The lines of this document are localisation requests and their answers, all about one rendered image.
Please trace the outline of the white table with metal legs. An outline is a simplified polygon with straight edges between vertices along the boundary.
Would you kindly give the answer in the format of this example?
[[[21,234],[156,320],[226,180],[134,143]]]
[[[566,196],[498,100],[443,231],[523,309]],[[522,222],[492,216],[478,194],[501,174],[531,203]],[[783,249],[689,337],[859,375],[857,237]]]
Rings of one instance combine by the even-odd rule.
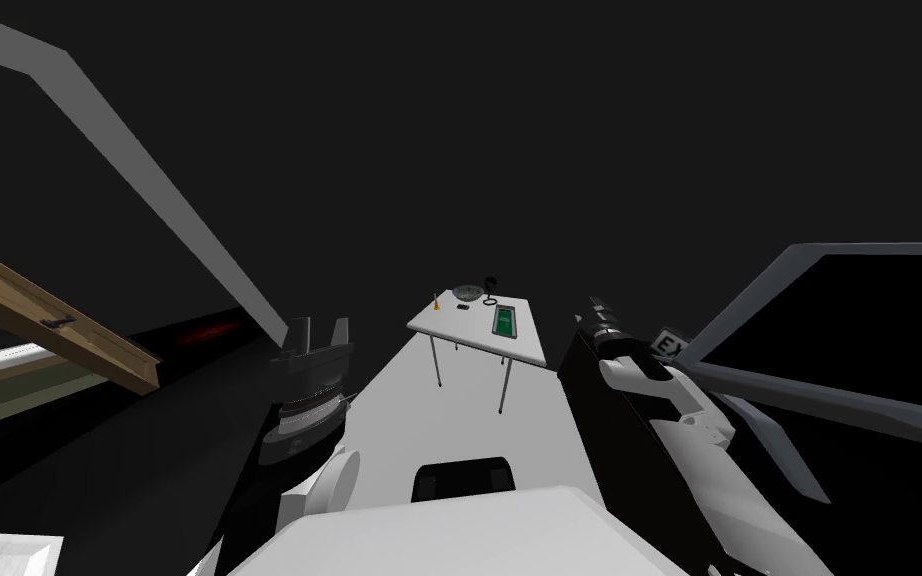
[[[494,354],[506,361],[504,381],[501,390],[498,412],[502,413],[507,395],[513,363],[545,368],[547,361],[540,342],[538,330],[528,300],[495,295],[492,303],[483,301],[468,302],[469,310],[460,310],[458,301],[446,290],[438,295],[439,310],[433,310],[433,301],[414,316],[407,328],[427,336],[431,349],[436,348],[436,340],[441,339],[457,346]],[[511,305],[516,308],[516,339],[494,335],[491,331],[495,306]]]

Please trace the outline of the grey framed dark window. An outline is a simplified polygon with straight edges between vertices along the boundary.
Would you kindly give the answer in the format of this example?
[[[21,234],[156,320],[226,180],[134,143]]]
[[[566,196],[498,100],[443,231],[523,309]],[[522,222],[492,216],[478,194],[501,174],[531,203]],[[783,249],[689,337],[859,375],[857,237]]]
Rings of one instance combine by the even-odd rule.
[[[792,245],[676,361],[716,392],[922,443],[922,242]]]

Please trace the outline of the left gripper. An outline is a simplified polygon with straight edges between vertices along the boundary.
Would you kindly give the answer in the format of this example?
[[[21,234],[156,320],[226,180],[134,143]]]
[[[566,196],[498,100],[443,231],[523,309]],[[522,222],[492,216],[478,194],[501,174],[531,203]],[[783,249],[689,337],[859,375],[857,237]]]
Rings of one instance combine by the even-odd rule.
[[[348,373],[350,356],[355,344],[349,343],[349,320],[335,321],[329,347],[310,352],[311,319],[292,319],[292,351],[308,353],[297,356],[283,354],[268,362],[276,395],[316,395],[329,387],[342,385]]]

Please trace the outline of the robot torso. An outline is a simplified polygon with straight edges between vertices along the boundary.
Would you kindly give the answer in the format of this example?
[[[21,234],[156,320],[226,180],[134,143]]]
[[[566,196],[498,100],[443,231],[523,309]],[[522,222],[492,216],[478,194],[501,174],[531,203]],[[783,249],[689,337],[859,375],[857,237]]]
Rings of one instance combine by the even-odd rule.
[[[589,461],[512,490],[352,509],[344,451],[281,505],[274,536],[224,576],[687,576],[603,506]]]

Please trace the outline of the white wall sign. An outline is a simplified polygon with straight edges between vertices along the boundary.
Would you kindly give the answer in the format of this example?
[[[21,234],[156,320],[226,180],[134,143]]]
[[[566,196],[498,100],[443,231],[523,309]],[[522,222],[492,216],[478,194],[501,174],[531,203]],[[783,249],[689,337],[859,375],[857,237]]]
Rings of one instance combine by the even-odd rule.
[[[664,326],[649,342],[651,354],[659,361],[671,363],[692,341],[681,331]]]

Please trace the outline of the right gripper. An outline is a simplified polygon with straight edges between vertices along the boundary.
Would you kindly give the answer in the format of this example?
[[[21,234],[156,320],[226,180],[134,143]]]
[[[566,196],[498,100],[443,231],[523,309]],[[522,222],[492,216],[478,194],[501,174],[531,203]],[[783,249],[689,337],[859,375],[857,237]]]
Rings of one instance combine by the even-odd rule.
[[[576,326],[586,340],[620,340],[623,330],[613,307],[600,297],[589,299],[590,307],[575,316]]]

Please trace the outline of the brown wooden door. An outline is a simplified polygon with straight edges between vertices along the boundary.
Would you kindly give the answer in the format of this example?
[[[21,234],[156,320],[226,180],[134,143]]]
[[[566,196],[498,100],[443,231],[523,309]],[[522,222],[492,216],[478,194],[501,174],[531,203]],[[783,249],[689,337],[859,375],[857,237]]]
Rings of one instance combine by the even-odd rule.
[[[58,330],[42,319],[71,314],[77,321]],[[103,376],[138,395],[159,388],[159,359],[70,304],[0,263],[0,329]]]

